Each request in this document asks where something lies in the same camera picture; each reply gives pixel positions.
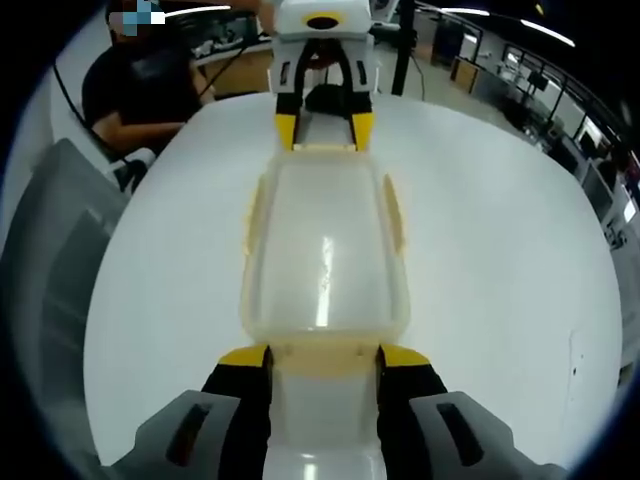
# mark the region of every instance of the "person's arm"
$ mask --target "person's arm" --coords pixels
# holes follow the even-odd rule
[[[196,67],[195,63],[191,62],[189,65],[189,69],[191,70],[191,79],[193,80],[193,87],[195,88],[198,95],[200,95],[200,104],[206,105],[207,103],[211,103],[215,101],[215,89],[213,85],[207,88],[205,92],[204,89],[207,87],[207,79],[200,73],[198,67]]]
[[[93,125],[93,131],[116,152],[127,154],[142,147],[168,142],[184,126],[181,122],[123,125],[113,112]]]

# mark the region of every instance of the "office chair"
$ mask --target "office chair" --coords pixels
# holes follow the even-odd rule
[[[82,476],[99,468],[84,398],[84,335],[102,257],[127,197],[68,140],[33,172],[0,259],[17,366],[52,440]]]

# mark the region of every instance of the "person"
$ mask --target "person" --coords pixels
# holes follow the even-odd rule
[[[260,0],[225,3],[254,11],[265,31],[271,31],[271,4]],[[110,0],[107,5],[112,46],[85,76],[82,108],[87,124],[113,153],[126,155],[141,147],[160,153],[202,105],[214,100],[213,89],[205,91],[206,79],[167,25],[138,25],[136,36],[124,35],[122,25],[114,21],[117,16],[111,14],[126,11],[136,11],[136,0]]]

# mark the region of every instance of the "black cable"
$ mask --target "black cable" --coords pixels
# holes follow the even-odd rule
[[[111,160],[112,163],[115,163],[119,160],[122,160],[125,165],[130,165],[129,160],[127,160],[126,158],[124,158],[124,156],[119,155],[114,148],[109,145],[107,142],[105,142],[102,137],[100,137],[100,135],[98,135],[96,132],[93,131],[93,129],[87,124],[86,120],[84,118],[82,118],[82,115],[80,115],[80,112],[78,112],[78,109],[76,108],[76,106],[73,104],[73,100],[71,100],[71,97],[69,96],[69,91],[67,90],[67,87],[65,87],[64,82],[62,81],[62,77],[60,76],[60,71],[58,70],[58,65],[53,62],[53,73],[56,76],[56,80],[58,81],[58,86],[60,87],[60,90],[62,91],[62,95],[64,96],[65,100],[67,101],[67,104],[69,105],[69,108],[71,109],[71,111],[73,112],[73,114],[75,115],[75,117],[78,119],[78,122],[80,122],[80,125],[82,125],[82,127],[87,131],[87,133],[89,134],[89,136],[98,144],[100,145],[100,147],[102,147],[103,150],[105,150],[105,152],[107,152],[109,155],[109,160]]]
[[[418,64],[418,61],[416,60],[416,57],[413,56],[413,54],[411,54],[411,60],[413,60],[413,63],[415,64],[416,68],[418,69],[418,73],[420,74],[420,86],[422,87],[422,101],[424,102],[424,97],[425,97],[425,92],[424,92],[424,73],[422,73],[422,69],[420,68],[420,65]]]

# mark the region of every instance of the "white tabletop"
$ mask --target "white tabletop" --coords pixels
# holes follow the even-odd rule
[[[374,108],[371,153],[394,179],[408,238],[401,343],[510,425],[533,460],[569,464],[608,414],[621,349],[615,273],[589,202],[550,158],[492,125],[397,97]],[[117,226],[85,340],[104,464],[250,343],[238,314],[244,221],[276,149],[274,109],[270,94],[204,108]]]

